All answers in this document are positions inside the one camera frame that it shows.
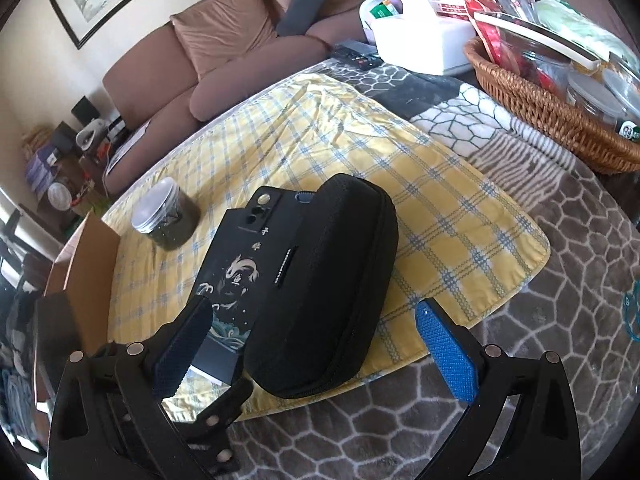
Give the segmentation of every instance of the red snack bag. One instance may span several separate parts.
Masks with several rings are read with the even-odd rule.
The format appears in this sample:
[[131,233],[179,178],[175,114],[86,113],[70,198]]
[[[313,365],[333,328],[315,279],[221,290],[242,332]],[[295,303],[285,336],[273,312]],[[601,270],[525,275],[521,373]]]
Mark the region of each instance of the red snack bag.
[[496,64],[500,64],[500,33],[493,25],[487,23],[479,23],[474,19],[475,12],[496,12],[499,11],[498,5],[494,0],[465,0],[466,12],[469,15],[469,21],[473,24],[478,32],[484,47],[486,48],[489,58]]

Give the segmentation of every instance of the plaid tablecloth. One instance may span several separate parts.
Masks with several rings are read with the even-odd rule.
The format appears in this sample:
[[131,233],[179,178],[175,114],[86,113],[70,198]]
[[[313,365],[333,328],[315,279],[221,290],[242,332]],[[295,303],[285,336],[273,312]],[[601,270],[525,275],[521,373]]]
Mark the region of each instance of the plaid tablecloth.
[[[283,400],[256,388],[245,417],[337,395],[423,357],[418,301],[435,296],[457,323],[473,326],[548,259],[548,240],[531,218],[451,150],[350,86],[300,74],[214,120],[105,215],[122,236],[110,337],[141,340],[177,315],[226,209],[244,206],[264,184],[315,190],[339,172],[383,187],[398,213],[398,256],[366,362],[353,381],[320,396]],[[171,253],[130,226],[137,200],[166,176],[203,211],[191,240]],[[188,374],[164,405],[175,420],[189,420],[220,391]]]

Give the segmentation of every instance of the wicker basket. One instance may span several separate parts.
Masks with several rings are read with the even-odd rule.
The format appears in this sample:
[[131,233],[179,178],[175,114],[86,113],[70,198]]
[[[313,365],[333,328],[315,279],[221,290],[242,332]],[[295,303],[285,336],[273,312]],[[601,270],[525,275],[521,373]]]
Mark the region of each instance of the wicker basket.
[[469,41],[464,51],[485,92],[570,150],[592,170],[606,174],[640,170],[640,145],[623,139],[578,108],[488,61],[479,38]]

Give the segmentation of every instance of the white tissue box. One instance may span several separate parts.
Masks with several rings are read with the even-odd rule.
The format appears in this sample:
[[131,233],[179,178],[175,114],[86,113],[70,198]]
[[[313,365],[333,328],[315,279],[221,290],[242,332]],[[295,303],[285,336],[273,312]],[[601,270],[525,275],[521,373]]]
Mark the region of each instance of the white tissue box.
[[462,47],[476,36],[467,20],[403,14],[371,23],[378,54],[387,63],[421,74],[457,75],[471,69]]

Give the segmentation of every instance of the brown sofa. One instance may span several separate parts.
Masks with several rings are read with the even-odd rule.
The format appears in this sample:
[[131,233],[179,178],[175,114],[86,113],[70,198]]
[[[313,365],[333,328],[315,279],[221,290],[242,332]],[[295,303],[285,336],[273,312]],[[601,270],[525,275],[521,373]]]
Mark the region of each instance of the brown sofa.
[[132,132],[144,135],[104,175],[118,195],[175,146],[234,105],[328,56],[365,41],[364,0],[327,0],[305,36],[278,37],[290,0],[203,0],[171,17],[105,75],[104,87]]

